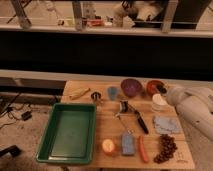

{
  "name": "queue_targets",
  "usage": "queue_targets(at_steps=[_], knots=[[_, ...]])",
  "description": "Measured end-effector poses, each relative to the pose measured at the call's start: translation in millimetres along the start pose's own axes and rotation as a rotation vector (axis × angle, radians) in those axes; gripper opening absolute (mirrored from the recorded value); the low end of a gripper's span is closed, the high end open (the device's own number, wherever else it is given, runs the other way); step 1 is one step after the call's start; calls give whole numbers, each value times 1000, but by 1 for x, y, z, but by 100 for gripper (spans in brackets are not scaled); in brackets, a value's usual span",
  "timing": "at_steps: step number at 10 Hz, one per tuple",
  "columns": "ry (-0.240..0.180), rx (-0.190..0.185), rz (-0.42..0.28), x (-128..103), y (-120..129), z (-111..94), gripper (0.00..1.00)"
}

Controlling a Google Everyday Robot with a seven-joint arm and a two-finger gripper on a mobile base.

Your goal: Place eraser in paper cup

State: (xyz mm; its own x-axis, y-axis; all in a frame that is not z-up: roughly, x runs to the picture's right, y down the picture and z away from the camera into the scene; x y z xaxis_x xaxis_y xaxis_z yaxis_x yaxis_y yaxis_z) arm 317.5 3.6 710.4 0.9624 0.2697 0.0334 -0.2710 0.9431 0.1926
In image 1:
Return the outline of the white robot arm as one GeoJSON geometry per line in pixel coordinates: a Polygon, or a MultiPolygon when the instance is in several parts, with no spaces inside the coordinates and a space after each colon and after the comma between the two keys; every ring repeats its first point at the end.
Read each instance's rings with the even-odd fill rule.
{"type": "Polygon", "coordinates": [[[188,123],[213,141],[213,90],[207,87],[171,86],[157,92],[188,123]]]}

